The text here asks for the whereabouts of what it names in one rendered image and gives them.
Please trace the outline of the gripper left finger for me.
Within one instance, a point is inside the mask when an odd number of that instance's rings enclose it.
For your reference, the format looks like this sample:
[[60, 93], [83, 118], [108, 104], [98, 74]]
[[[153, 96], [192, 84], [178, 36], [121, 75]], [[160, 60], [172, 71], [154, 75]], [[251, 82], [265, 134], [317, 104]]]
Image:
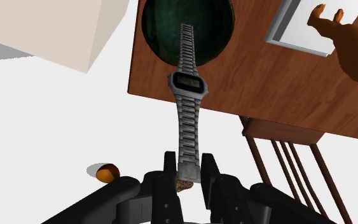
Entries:
[[162, 171], [143, 182], [122, 176], [42, 224], [184, 224], [176, 192], [176, 154], [164, 154]]

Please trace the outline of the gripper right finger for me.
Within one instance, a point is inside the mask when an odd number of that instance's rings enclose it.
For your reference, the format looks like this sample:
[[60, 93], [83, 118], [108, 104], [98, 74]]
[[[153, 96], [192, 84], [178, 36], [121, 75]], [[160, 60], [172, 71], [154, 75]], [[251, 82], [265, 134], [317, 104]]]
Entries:
[[202, 154], [200, 173], [211, 223], [336, 224], [271, 185], [243, 187], [238, 178], [219, 172], [211, 153]]

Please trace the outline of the silver metal digital wristwatch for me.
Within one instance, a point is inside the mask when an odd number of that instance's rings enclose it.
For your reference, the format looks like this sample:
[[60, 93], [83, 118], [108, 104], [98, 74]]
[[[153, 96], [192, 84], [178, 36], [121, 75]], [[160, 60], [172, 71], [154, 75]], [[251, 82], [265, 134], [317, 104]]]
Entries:
[[176, 71], [168, 76], [168, 86], [176, 100], [179, 120], [177, 177], [200, 183], [198, 117], [201, 101], [209, 91], [196, 68], [194, 30], [191, 25], [181, 24], [179, 62]]

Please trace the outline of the small brown speckled object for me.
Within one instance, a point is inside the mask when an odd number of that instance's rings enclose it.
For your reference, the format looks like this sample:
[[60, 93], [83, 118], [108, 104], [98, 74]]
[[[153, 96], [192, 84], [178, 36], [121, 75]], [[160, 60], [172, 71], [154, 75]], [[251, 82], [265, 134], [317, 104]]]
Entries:
[[184, 181], [177, 179], [176, 180], [176, 192], [181, 192], [183, 190], [187, 190], [192, 188], [194, 183], [192, 181]]

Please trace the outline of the orange brown round object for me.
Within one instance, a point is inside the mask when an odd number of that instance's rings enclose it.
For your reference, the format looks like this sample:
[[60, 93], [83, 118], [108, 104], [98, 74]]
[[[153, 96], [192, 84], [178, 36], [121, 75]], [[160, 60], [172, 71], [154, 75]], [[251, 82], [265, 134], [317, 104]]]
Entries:
[[95, 176], [103, 183], [111, 183], [121, 175], [119, 169], [114, 164], [104, 164], [97, 170]]

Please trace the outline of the brown wooden chair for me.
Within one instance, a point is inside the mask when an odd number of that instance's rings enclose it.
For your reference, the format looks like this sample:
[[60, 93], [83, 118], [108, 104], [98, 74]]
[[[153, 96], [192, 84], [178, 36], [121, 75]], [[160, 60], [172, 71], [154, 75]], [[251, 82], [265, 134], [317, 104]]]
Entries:
[[240, 116], [239, 119], [244, 128], [242, 135], [248, 142], [249, 149], [259, 171], [259, 175], [264, 183], [270, 184], [271, 181], [259, 153], [255, 139], [266, 139], [271, 142], [294, 199], [300, 202], [300, 196], [302, 196], [307, 207], [310, 209], [314, 209], [316, 207], [320, 214], [326, 217], [327, 213], [312, 188], [311, 182], [304, 170], [296, 148], [294, 147], [295, 144], [309, 146], [310, 151], [312, 152], [312, 155], [314, 156], [314, 159], [319, 167], [320, 173], [322, 174], [336, 207], [340, 212], [344, 224], [353, 224], [329, 169], [327, 168], [323, 156], [317, 146], [317, 142], [324, 135], [323, 132], [256, 118], [249, 118], [246, 116]]

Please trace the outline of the brown wooden table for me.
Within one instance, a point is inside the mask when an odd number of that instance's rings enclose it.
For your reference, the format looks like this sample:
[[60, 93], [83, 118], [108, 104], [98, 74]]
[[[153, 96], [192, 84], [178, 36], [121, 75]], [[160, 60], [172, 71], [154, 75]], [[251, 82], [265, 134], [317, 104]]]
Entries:
[[[150, 49], [137, 18], [128, 92], [173, 101], [168, 76], [176, 70]], [[271, 45], [264, 36], [280, 0], [231, 0], [235, 25], [225, 49], [197, 66], [209, 93], [207, 109], [358, 138], [358, 82], [335, 53], [319, 57]]]

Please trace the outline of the dark green bowl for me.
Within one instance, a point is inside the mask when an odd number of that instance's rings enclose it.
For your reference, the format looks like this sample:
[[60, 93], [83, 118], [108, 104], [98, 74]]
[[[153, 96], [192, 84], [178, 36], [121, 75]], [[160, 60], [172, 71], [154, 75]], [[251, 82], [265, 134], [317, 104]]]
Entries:
[[162, 61], [177, 66], [181, 24], [193, 27], [197, 66], [214, 60], [233, 34], [235, 14], [231, 0], [146, 0], [142, 33]]

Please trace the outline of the white grey-framed tray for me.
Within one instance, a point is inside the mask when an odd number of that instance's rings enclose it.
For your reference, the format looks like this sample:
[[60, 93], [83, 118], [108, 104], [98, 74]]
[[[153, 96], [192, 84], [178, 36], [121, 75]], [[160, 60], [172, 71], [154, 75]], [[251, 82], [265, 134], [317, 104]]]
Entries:
[[333, 42], [306, 24], [319, 4], [326, 5], [321, 18], [331, 20], [339, 8], [344, 10], [343, 24], [353, 23], [358, 16], [358, 0], [281, 0], [265, 41], [321, 57], [332, 54]]

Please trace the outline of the brown animal figure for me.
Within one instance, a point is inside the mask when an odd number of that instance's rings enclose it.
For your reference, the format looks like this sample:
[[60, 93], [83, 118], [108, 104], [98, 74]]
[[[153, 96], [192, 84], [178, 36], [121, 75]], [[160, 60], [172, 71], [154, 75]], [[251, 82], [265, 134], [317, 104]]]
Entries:
[[320, 4], [312, 10], [307, 25], [316, 29], [322, 37], [333, 41], [341, 69], [358, 82], [358, 27], [341, 23], [344, 16], [342, 9], [334, 14], [332, 20], [321, 18], [325, 6]]

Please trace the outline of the beige block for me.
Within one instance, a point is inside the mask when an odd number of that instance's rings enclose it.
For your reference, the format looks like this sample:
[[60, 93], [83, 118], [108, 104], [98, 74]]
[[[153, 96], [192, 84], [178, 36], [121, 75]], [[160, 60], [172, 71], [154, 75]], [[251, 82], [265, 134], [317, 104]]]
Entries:
[[0, 0], [0, 60], [36, 56], [87, 73], [129, 0]]

